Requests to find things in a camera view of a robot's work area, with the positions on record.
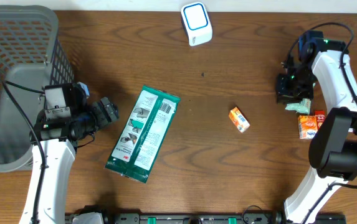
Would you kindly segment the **light green wipes pack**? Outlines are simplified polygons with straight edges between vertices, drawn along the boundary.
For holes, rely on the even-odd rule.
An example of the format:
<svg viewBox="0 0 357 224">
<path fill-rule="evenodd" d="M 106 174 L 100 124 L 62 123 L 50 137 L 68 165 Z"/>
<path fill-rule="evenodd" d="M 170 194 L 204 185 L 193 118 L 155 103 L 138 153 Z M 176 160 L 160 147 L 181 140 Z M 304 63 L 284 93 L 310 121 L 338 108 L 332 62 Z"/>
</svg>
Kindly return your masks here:
<svg viewBox="0 0 357 224">
<path fill-rule="evenodd" d="M 312 101 L 309 99 L 303 99 L 299 103 L 289 103 L 286 105 L 285 109 L 288 111 L 296 111 L 297 113 L 300 114 L 310 114 L 310 108 L 311 108 L 311 103 Z"/>
</svg>

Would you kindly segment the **green 3M product pouch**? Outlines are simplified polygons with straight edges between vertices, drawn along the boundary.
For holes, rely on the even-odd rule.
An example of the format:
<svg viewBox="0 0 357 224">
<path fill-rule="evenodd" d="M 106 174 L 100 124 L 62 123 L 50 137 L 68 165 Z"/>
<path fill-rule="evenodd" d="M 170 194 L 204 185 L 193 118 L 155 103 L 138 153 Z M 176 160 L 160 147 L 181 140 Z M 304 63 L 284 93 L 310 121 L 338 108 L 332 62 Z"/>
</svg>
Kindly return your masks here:
<svg viewBox="0 0 357 224">
<path fill-rule="evenodd" d="M 105 168 L 145 184 L 180 101 L 143 86 Z"/>
</svg>

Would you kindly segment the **red Nescafe stick box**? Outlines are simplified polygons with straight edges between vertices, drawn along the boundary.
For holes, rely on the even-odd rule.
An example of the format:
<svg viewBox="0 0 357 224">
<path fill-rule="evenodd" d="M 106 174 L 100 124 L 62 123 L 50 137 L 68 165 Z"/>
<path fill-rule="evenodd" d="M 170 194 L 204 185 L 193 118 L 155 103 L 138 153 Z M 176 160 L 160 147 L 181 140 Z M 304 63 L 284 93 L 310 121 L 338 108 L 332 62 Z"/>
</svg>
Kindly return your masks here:
<svg viewBox="0 0 357 224">
<path fill-rule="evenodd" d="M 324 120 L 325 120 L 325 111 L 324 110 L 315 110 L 314 116 L 316 118 L 317 128 L 320 129 Z"/>
</svg>

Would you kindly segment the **orange white small packet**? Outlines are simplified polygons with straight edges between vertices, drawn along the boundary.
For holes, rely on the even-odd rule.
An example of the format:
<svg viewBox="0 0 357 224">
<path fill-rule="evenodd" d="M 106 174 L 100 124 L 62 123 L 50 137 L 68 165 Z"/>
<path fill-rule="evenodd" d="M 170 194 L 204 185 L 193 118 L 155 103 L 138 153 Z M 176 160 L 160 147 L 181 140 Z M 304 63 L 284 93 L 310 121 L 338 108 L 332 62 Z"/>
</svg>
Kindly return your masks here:
<svg viewBox="0 0 357 224">
<path fill-rule="evenodd" d="M 300 139 L 313 139 L 318 131 L 315 116 L 300 115 L 298 117 L 298 132 Z"/>
</svg>

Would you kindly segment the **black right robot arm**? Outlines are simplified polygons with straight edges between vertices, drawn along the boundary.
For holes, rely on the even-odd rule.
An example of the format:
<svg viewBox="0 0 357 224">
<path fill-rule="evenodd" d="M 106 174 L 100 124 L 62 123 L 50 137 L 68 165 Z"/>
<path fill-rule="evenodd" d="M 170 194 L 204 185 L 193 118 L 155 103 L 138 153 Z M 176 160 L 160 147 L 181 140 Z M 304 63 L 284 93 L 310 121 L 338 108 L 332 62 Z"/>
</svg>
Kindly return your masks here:
<svg viewBox="0 0 357 224">
<path fill-rule="evenodd" d="M 313 135 L 310 168 L 283 204 L 282 223 L 315 223 L 322 206 L 341 187 L 357 189 L 357 83 L 350 66 L 348 44 L 322 36 L 303 35 L 296 42 L 298 62 L 289 55 L 277 77 L 279 103 L 313 99 L 319 83 L 327 117 Z"/>
</svg>

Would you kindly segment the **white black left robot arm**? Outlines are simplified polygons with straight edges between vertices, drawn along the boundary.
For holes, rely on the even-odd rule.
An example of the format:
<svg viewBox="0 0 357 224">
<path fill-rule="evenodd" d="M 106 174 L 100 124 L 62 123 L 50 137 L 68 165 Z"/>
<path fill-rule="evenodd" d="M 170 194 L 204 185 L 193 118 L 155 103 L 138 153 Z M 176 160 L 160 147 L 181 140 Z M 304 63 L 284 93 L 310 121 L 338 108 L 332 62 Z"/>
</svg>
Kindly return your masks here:
<svg viewBox="0 0 357 224">
<path fill-rule="evenodd" d="M 44 93 L 46 107 L 31 126 L 33 165 L 21 223 L 64 223 L 78 142 L 119 119 L 107 97 L 88 104 L 83 83 L 48 85 Z"/>
</svg>

